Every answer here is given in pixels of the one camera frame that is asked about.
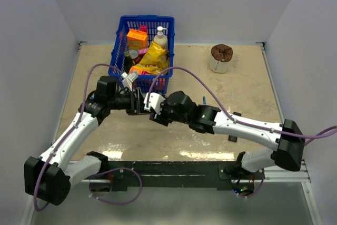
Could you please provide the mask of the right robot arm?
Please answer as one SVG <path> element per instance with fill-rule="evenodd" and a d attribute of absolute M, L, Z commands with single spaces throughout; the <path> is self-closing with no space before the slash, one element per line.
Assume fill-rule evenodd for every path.
<path fill-rule="evenodd" d="M 182 91 L 168 97 L 147 93 L 144 108 L 151 112 L 152 121 L 164 126 L 180 122 L 198 133 L 235 136 L 262 145 L 261 150 L 238 155 L 234 172 L 240 179 L 275 165 L 294 172 L 301 169 L 305 140 L 292 120 L 283 123 L 251 120 L 225 113 L 218 107 L 197 105 Z"/>

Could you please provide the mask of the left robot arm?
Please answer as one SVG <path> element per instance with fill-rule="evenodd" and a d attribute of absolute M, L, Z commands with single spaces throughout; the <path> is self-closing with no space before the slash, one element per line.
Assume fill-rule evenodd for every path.
<path fill-rule="evenodd" d="M 129 115 L 143 113 L 143 96 L 134 84 L 136 74 L 122 74 L 123 89 L 112 76 L 101 76 L 96 90 L 85 97 L 72 123 L 38 158 L 24 163 L 24 189 L 55 206 L 61 204 L 70 189 L 94 175 L 98 179 L 109 173 L 107 156 L 90 152 L 78 162 L 70 163 L 74 153 L 96 130 L 112 110 L 125 110 Z"/>

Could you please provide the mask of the black remote control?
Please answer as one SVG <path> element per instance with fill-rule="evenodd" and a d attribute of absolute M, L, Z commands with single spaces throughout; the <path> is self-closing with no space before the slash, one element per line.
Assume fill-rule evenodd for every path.
<path fill-rule="evenodd" d="M 233 114 L 236 115 L 236 116 L 242 116 L 242 114 L 239 113 L 239 112 L 233 112 Z M 237 142 L 237 137 L 233 136 L 233 135 L 229 135 L 228 140 L 231 141 L 231 142 L 235 142 L 236 143 Z"/>

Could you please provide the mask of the blue plastic basket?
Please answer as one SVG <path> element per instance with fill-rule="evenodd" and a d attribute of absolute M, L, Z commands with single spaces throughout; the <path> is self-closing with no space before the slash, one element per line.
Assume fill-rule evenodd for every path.
<path fill-rule="evenodd" d="M 132 61 L 128 57 L 124 56 L 124 52 L 128 51 L 128 43 L 127 43 L 127 34 L 130 29 L 139 30 L 140 25 L 147 26 L 147 48 L 142 50 L 137 50 L 139 52 L 140 61 L 147 52 L 154 36 L 157 33 L 157 27 L 162 26 L 167 28 L 164 30 L 164 34 L 167 36 L 168 45 L 167 45 L 167 58 L 168 58 L 168 66 L 173 66 L 173 58 L 174 58 L 174 25 L 175 19 L 171 16 L 158 16 L 158 15 L 124 15 L 121 16 L 120 22 L 118 25 L 118 29 L 116 31 L 116 39 L 114 48 L 111 52 L 111 67 L 108 69 L 108 74 L 115 79 L 117 79 L 119 86 L 123 86 L 122 77 L 119 74 L 119 71 L 129 73 L 129 70 L 134 65 Z M 140 75 L 134 81 L 133 87 L 140 88 L 142 93 L 147 93 L 155 75 Z"/>

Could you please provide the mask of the orange pink snack box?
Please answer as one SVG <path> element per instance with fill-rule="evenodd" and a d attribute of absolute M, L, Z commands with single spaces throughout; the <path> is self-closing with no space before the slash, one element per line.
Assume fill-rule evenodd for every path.
<path fill-rule="evenodd" d="M 130 68 L 129 74 L 135 73 L 138 76 L 140 75 L 152 75 L 146 68 L 139 66 L 139 65 L 134 65 Z"/>

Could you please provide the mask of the yellow chip bag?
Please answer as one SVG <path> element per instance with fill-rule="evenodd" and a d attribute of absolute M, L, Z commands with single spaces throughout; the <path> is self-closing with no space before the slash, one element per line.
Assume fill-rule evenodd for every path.
<path fill-rule="evenodd" d="M 139 66 L 145 72 L 151 75 L 158 75 L 164 69 L 168 68 L 168 51 L 155 42 L 152 42 L 139 62 Z"/>

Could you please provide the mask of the tin can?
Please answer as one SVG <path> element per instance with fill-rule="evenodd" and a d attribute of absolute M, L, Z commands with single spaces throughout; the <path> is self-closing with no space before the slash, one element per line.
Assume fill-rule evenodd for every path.
<path fill-rule="evenodd" d="M 133 64 L 137 64 L 140 61 L 139 52 L 137 50 L 128 50 L 124 52 L 124 56 L 128 57 Z"/>

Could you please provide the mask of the orange juice carton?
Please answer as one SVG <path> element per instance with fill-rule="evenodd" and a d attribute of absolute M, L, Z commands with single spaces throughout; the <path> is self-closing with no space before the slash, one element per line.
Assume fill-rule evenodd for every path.
<path fill-rule="evenodd" d="M 127 43 L 129 50 L 142 50 L 147 48 L 148 35 L 135 29 L 130 29 L 127 34 Z"/>

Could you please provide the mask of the white pump bottle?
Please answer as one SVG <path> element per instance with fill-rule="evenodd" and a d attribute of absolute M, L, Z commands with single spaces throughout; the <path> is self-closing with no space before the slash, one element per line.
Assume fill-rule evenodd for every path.
<path fill-rule="evenodd" d="M 167 36 L 164 34 L 164 30 L 167 30 L 167 28 L 164 28 L 162 26 L 157 27 L 157 33 L 153 38 L 153 42 L 166 50 L 168 45 L 168 39 Z"/>

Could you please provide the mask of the white cup brown lid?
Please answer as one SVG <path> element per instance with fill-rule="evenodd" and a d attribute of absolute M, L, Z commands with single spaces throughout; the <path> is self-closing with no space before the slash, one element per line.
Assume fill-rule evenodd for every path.
<path fill-rule="evenodd" d="M 215 73 L 224 74 L 229 70 L 233 57 L 233 49 L 225 44 L 214 45 L 211 48 L 209 68 Z"/>

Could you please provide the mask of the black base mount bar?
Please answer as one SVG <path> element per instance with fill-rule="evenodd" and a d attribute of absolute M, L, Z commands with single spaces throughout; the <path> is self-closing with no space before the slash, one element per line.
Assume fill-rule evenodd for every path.
<path fill-rule="evenodd" d="M 216 188 L 232 190 L 243 187 L 251 180 L 261 180 L 263 173 L 254 175 L 235 174 L 234 161 L 109 161 L 103 171 L 116 169 L 107 175 L 90 176 L 91 180 L 112 180 L 113 191 L 125 191 L 129 187 L 140 185 L 137 176 L 126 169 L 139 174 L 144 188 Z"/>

